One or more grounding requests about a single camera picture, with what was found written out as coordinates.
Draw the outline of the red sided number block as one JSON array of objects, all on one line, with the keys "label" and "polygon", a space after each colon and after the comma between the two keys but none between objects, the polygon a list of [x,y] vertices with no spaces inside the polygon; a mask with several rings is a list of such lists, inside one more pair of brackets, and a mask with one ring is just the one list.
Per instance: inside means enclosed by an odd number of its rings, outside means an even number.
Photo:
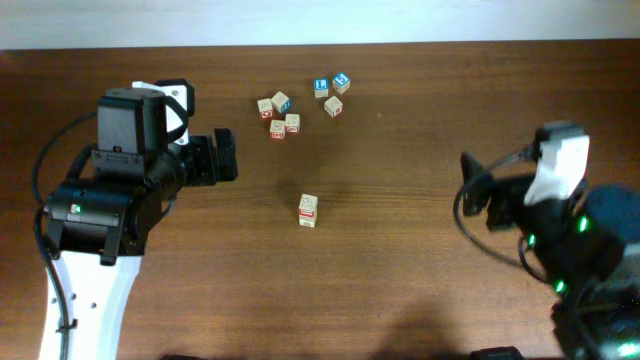
[{"label": "red sided number block", "polygon": [[317,215],[318,198],[314,195],[302,194],[298,206],[301,217],[314,218]]}]

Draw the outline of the green B block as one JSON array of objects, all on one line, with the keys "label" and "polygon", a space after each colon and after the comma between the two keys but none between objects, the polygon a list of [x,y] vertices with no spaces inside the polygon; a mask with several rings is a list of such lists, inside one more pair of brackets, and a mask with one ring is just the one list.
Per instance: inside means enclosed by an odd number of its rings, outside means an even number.
[{"label": "green B block", "polygon": [[301,226],[306,226],[306,227],[311,227],[314,228],[316,225],[316,217],[305,217],[305,216],[300,216],[299,217],[299,224]]}]

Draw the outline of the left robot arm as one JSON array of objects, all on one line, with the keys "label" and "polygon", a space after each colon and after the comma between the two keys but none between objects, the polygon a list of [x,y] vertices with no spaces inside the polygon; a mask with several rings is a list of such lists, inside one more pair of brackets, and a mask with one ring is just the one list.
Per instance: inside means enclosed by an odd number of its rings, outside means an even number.
[{"label": "left robot arm", "polygon": [[185,187],[237,178],[228,128],[188,131],[195,90],[184,79],[110,89],[88,119],[97,140],[39,201],[34,232],[48,275],[42,359],[113,359],[151,230]]}]

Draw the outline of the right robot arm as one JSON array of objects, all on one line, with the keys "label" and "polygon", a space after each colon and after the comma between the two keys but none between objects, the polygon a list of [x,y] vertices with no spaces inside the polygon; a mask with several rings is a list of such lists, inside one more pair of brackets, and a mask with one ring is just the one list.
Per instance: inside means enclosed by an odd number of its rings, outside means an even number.
[{"label": "right robot arm", "polygon": [[454,218],[487,214],[489,231],[519,229],[514,266],[552,288],[554,335],[567,359],[639,356],[639,194],[581,180],[566,200],[527,205],[530,174],[496,179],[471,154]]}]

